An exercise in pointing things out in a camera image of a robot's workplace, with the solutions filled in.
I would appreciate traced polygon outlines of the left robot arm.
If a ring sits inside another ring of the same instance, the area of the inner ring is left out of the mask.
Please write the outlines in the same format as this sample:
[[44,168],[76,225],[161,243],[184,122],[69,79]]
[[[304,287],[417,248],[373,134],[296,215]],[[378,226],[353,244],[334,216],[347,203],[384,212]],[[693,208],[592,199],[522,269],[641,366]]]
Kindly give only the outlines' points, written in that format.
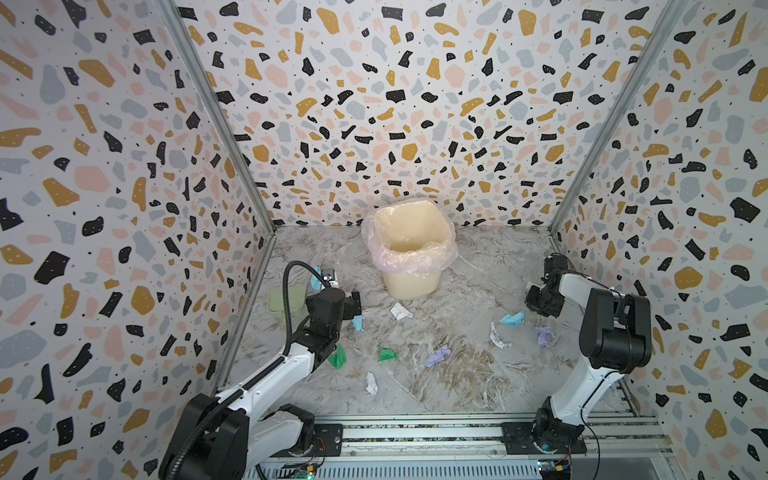
[[308,317],[289,350],[245,380],[184,407],[158,470],[161,479],[241,479],[279,452],[312,449],[315,417],[276,402],[338,351],[342,323],[362,314],[360,293],[325,288],[306,299]]

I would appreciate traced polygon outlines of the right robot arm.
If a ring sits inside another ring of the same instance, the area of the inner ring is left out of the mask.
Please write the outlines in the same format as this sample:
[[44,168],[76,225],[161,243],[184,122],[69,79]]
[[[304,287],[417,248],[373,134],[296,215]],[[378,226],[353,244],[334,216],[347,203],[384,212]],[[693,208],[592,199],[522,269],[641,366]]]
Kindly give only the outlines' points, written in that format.
[[542,281],[530,287],[526,305],[546,317],[559,316],[567,300],[581,307],[581,358],[533,421],[501,425],[502,443],[509,455],[582,454],[593,408],[614,383],[652,357],[651,306],[645,297],[620,293],[572,270],[559,253],[544,260]]

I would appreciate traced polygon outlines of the white printed scrap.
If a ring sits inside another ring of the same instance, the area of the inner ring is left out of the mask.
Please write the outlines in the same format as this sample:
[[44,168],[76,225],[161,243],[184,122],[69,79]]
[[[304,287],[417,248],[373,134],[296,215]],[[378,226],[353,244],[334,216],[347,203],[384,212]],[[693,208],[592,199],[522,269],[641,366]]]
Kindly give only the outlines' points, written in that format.
[[499,332],[496,329],[496,326],[494,323],[490,324],[490,333],[489,333],[490,341],[498,348],[500,349],[506,349],[508,348],[511,343],[509,341],[505,341],[499,334]]

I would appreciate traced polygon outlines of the green dustpan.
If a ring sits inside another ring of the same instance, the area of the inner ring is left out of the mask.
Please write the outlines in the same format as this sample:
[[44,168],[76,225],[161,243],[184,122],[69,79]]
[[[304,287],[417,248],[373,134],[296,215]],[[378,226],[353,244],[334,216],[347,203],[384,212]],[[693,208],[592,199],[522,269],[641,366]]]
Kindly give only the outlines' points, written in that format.
[[[293,322],[306,309],[307,286],[297,285],[288,288],[289,310]],[[282,288],[274,288],[267,295],[267,311],[277,319],[278,327],[285,329],[285,303]]]

